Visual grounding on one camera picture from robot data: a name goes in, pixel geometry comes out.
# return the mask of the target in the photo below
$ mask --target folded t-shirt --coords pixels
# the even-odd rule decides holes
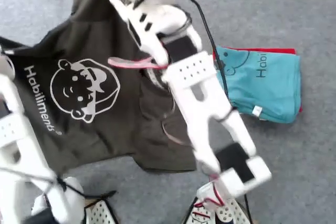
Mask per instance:
[[[295,120],[301,105],[300,57],[217,47],[229,99],[241,113],[277,123]],[[221,84],[220,73],[217,74]]]

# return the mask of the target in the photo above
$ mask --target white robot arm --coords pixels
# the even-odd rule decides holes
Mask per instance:
[[[185,26],[187,13],[175,6],[175,0],[109,1],[127,23],[140,50],[165,67],[162,80],[182,112],[195,158],[201,170],[214,178],[198,190],[198,198],[213,195],[213,184],[225,199],[239,197],[269,180],[268,167],[256,155],[239,112],[232,108],[217,80],[212,55],[202,50],[201,38],[193,26]],[[116,59],[109,62],[118,65]],[[202,101],[196,98],[193,86],[202,89]],[[217,157],[209,144],[210,118],[219,121],[234,141]]]
[[[256,155],[255,145],[219,84],[212,56],[202,50],[201,38],[188,14],[175,5],[175,0],[109,1],[127,23],[140,50],[151,56],[145,62],[164,69],[162,80],[169,86],[186,121],[200,170],[212,178],[197,192],[203,205],[209,209],[216,207],[207,201],[213,197],[214,187],[225,201],[269,180],[271,173]],[[109,62],[115,66],[127,63],[118,59]],[[84,198],[62,187],[48,167],[33,128],[24,116],[24,106],[13,78],[11,64],[1,55],[0,209],[5,223],[80,224],[84,216]],[[195,97],[193,86],[201,87],[202,101]],[[233,138],[233,143],[217,155],[209,144],[208,120],[211,117],[228,129]],[[30,174],[30,177],[19,173]],[[45,192],[51,205],[45,208],[38,198],[33,209],[36,218],[26,222],[18,207],[18,195],[24,190],[25,181]],[[70,178],[68,183],[82,192],[75,179]]]

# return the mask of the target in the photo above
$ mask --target clothing tag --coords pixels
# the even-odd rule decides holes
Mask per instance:
[[[260,117],[261,112],[262,112],[262,107],[254,106],[254,109],[252,111],[253,115],[255,115],[256,117]]]

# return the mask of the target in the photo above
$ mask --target dark green t-shirt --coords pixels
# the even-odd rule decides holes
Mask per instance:
[[[170,141],[162,130],[170,94],[138,70],[108,66],[112,56],[141,56],[108,0],[73,0],[68,20],[34,47],[14,52],[10,58],[26,115],[55,171],[122,155],[132,155],[145,169],[195,169],[191,148]],[[188,141],[178,110],[165,128]]]

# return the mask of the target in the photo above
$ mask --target gray table surface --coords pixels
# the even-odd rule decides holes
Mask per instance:
[[[335,223],[336,220],[336,1],[198,0],[218,45],[292,47],[302,57],[303,112],[294,124],[244,118],[272,181],[249,195],[259,223]],[[197,10],[192,13],[210,51]],[[32,45],[70,14],[71,0],[0,0],[0,35]],[[229,135],[211,124],[219,148]],[[179,223],[199,186],[197,172],[154,175],[129,157],[90,164],[71,172],[86,192],[116,189],[111,199],[122,223]],[[28,202],[36,190],[25,197]]]

